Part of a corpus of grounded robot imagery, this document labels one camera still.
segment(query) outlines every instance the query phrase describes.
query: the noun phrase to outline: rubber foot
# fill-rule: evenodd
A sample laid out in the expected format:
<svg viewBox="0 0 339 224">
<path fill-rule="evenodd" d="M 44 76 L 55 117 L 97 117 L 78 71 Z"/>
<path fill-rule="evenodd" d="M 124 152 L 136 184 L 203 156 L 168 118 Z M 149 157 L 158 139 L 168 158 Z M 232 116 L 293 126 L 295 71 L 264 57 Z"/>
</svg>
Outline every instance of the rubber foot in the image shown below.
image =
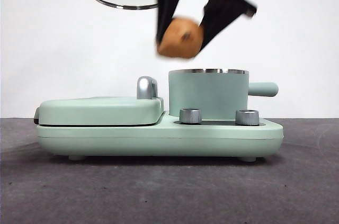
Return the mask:
<svg viewBox="0 0 339 224">
<path fill-rule="evenodd" d="M 70 155 L 68 156 L 69 160 L 84 160 L 87 156 L 80 156 L 80 155 Z"/>
<path fill-rule="evenodd" d="M 255 162 L 256 157 L 238 157 L 242 162 Z"/>
</svg>

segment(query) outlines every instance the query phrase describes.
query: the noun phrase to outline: sandwich maker lid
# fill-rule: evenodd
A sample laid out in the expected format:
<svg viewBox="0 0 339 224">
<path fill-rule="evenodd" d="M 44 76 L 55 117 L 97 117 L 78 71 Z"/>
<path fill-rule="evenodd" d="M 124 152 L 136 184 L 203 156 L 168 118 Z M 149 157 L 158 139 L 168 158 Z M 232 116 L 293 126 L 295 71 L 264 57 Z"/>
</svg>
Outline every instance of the sandwich maker lid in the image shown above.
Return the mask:
<svg viewBox="0 0 339 224">
<path fill-rule="evenodd" d="M 163 112 L 160 97 L 94 97 L 45 101 L 35 118 L 46 126 L 132 126 L 156 123 Z"/>
</svg>

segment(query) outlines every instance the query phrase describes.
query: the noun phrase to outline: appliance base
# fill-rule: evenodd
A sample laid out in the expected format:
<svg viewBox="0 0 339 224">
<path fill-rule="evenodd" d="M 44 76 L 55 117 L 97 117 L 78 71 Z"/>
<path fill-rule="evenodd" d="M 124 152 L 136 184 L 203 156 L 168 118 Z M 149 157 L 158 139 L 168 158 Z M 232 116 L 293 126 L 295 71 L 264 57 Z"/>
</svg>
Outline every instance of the appliance base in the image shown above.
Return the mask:
<svg viewBox="0 0 339 224">
<path fill-rule="evenodd" d="M 55 155 L 83 160 L 87 156 L 200 156 L 238 157 L 254 162 L 277 152 L 283 127 L 260 119 L 260 126 L 234 121 L 180 124 L 164 112 L 149 126 L 59 127 L 37 126 L 39 144 Z"/>
</svg>

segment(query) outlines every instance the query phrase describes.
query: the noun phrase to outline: silver knob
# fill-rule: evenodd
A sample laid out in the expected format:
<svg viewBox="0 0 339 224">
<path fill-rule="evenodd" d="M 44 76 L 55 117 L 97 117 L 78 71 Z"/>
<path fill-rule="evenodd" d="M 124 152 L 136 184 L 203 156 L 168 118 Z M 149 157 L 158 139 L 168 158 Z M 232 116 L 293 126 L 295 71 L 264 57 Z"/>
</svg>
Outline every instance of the silver knob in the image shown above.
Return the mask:
<svg viewBox="0 0 339 224">
<path fill-rule="evenodd" d="M 259 112 L 256 110 L 238 110 L 235 113 L 235 123 L 246 126 L 259 125 Z"/>
<path fill-rule="evenodd" d="M 201 123 L 201 110 L 200 109 L 181 109 L 179 114 L 181 123 L 195 124 Z"/>
</svg>

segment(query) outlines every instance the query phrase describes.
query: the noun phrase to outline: pot handle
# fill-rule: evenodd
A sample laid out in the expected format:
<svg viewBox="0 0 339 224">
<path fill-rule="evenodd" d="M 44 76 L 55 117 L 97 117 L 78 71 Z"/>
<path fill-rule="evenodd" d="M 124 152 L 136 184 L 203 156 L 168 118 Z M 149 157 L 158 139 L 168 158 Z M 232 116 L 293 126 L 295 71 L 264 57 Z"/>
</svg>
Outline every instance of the pot handle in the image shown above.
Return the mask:
<svg viewBox="0 0 339 224">
<path fill-rule="evenodd" d="M 248 86 L 248 94 L 251 96 L 274 97 L 278 91 L 277 84 L 272 82 L 250 83 Z"/>
</svg>

